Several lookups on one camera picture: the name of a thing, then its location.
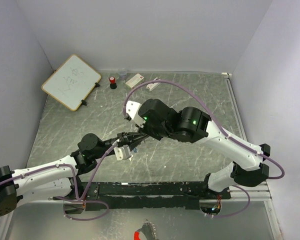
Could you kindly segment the paper clip jar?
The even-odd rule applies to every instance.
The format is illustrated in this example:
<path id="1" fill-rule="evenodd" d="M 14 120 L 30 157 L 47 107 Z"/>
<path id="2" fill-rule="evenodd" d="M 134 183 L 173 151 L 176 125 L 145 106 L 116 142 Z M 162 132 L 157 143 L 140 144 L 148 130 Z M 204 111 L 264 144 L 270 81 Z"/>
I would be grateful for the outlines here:
<path id="1" fill-rule="evenodd" d="M 125 68 L 121 68 L 118 70 L 119 78 L 124 81 L 127 79 L 128 71 Z"/>

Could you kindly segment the green white staple box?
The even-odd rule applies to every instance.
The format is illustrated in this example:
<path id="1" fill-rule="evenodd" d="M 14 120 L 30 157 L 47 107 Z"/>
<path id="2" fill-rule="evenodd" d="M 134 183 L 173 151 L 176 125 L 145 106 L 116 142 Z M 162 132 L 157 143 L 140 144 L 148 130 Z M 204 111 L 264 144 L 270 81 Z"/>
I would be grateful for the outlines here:
<path id="1" fill-rule="evenodd" d="M 125 83 L 125 86 L 130 89 L 134 89 L 143 81 L 144 81 L 144 77 L 141 74 L 137 73 Z"/>

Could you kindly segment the red white tool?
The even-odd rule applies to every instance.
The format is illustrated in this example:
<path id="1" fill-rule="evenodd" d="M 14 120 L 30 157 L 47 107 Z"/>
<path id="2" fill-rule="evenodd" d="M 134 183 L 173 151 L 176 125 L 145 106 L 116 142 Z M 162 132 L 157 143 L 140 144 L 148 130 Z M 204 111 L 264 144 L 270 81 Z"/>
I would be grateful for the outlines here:
<path id="1" fill-rule="evenodd" d="M 134 232 L 133 239 L 140 240 L 140 233 L 142 233 L 147 240 L 158 240 L 155 225 L 147 219 L 143 222 L 142 227 Z"/>

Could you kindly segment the yellow framed whiteboard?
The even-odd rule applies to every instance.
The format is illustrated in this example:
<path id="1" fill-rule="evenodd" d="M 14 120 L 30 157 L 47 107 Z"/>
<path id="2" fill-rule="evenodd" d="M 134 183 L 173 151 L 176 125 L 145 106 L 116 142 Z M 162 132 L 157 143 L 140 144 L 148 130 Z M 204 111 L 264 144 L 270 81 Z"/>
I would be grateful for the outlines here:
<path id="1" fill-rule="evenodd" d="M 82 58 L 72 54 L 41 86 L 49 96 L 77 111 L 102 76 Z"/>

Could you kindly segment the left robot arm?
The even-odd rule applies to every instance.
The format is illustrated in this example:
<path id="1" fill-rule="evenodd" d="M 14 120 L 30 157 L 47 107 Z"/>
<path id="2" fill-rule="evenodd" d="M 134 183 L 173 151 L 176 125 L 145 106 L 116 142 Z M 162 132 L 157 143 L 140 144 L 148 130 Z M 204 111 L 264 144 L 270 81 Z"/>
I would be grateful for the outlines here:
<path id="1" fill-rule="evenodd" d="M 85 202 L 92 182 L 82 186 L 79 176 L 87 173 L 95 176 L 107 156 L 114 155 L 119 161 L 129 159 L 132 150 L 147 138 L 144 133 L 121 132 L 115 138 L 101 140 L 88 133 L 78 143 L 76 151 L 61 159 L 24 169 L 0 167 L 0 217 L 36 200 Z"/>

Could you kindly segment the white stapler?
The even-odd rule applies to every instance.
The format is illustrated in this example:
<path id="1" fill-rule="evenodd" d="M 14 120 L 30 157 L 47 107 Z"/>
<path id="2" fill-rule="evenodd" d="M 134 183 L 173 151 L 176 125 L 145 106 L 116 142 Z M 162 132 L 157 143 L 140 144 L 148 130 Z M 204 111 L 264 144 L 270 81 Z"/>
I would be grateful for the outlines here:
<path id="1" fill-rule="evenodd" d="M 153 91 L 159 84 L 160 82 L 157 82 L 159 80 L 158 77 L 156 77 L 155 79 L 153 79 L 147 86 L 146 86 L 146 89 L 148 91 Z"/>

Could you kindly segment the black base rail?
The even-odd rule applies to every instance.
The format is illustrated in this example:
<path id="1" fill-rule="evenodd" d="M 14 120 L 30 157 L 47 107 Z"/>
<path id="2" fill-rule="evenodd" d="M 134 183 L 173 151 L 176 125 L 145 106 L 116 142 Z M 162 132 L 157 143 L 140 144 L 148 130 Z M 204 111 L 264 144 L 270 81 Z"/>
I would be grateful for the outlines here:
<path id="1" fill-rule="evenodd" d="M 229 188 L 221 192 L 208 189 L 204 181 L 159 181 L 159 182 L 92 182 L 86 196 L 75 200 L 74 181 L 70 181 L 70 193 L 65 197 L 66 212 L 80 214 L 86 211 L 114 209 L 184 208 L 199 210 L 200 201 L 216 203 L 218 199 L 231 198 Z"/>

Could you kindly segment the red black stamp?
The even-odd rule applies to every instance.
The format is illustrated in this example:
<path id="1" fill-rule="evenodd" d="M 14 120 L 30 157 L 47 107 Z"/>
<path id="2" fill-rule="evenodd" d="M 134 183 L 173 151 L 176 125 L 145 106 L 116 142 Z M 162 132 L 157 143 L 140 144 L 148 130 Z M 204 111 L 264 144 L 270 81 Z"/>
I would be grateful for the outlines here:
<path id="1" fill-rule="evenodd" d="M 116 78 L 114 76 L 109 77 L 109 86 L 112 90 L 117 88 Z"/>

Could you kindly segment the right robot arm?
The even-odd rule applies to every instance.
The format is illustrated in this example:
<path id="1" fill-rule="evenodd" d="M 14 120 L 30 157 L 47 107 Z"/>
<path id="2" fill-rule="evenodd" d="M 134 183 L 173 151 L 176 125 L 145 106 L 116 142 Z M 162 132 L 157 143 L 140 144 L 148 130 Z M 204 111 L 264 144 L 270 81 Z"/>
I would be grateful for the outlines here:
<path id="1" fill-rule="evenodd" d="M 206 176 L 202 193 L 208 199 L 234 184 L 256 187 L 269 177 L 269 167 L 261 156 L 269 154 L 267 144 L 254 145 L 227 130 L 220 130 L 208 114 L 196 107 L 185 107 L 177 112 L 159 99 L 148 99 L 143 104 L 129 100 L 126 113 L 140 133 L 158 141 L 169 138 L 204 145 L 231 159 L 228 166 Z"/>

